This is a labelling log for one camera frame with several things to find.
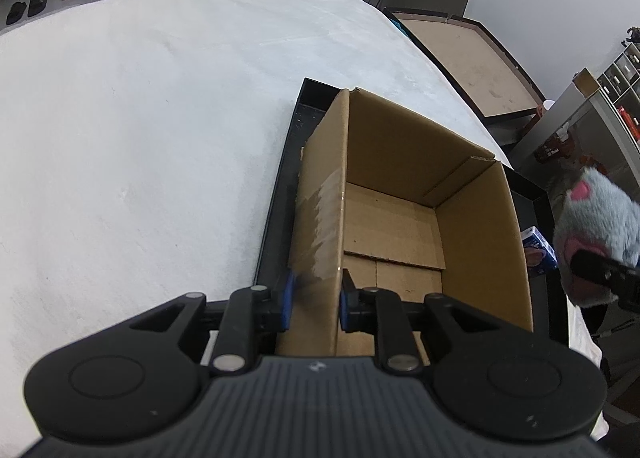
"small blue box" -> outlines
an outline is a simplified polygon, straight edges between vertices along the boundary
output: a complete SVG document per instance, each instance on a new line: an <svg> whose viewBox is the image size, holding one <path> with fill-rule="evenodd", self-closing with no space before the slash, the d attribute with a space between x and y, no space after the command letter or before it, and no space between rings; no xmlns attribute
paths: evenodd
<svg viewBox="0 0 640 458"><path fill-rule="evenodd" d="M527 269L530 274L541 276L550 270L558 268L558 260L553 247L549 245L540 231L535 227L520 233L524 253L527 260Z"/></svg>

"wooden board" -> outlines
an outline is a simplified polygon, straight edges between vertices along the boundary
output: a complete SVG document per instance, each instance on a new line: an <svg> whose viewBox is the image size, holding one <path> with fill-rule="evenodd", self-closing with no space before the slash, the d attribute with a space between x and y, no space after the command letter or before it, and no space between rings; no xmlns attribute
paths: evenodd
<svg viewBox="0 0 640 458"><path fill-rule="evenodd" d="M452 22L400 21L444 65L485 117L538 105L511 67L477 30Z"/></svg>

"white tablecloth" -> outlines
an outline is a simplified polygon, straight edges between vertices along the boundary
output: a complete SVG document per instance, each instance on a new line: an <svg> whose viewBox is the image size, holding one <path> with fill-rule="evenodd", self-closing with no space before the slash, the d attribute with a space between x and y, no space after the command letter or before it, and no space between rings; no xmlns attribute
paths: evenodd
<svg viewBox="0 0 640 458"><path fill-rule="evenodd" d="M360 86L506 160L360 0L107 0L0 35L0 456L37 437L44 353L251 283L304 77Z"/></svg>

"cardboard box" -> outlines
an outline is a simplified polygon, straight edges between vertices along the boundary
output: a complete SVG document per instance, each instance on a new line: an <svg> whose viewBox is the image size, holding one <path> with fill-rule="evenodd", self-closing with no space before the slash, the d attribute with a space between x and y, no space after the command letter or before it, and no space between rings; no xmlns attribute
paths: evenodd
<svg viewBox="0 0 640 458"><path fill-rule="evenodd" d="M373 355L371 336L338 329L343 267L358 288L412 301L443 292L532 329L502 164L359 88L338 94L303 149L289 263L296 289L281 355Z"/></svg>

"wall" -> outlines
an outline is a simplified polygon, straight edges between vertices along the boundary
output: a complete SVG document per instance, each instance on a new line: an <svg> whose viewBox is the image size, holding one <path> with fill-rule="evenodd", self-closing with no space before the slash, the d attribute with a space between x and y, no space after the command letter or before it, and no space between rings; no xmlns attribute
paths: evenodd
<svg viewBox="0 0 640 458"><path fill-rule="evenodd" d="M549 99L584 67L600 75L630 26L638 0L469 0L465 17L480 21Z"/></svg>

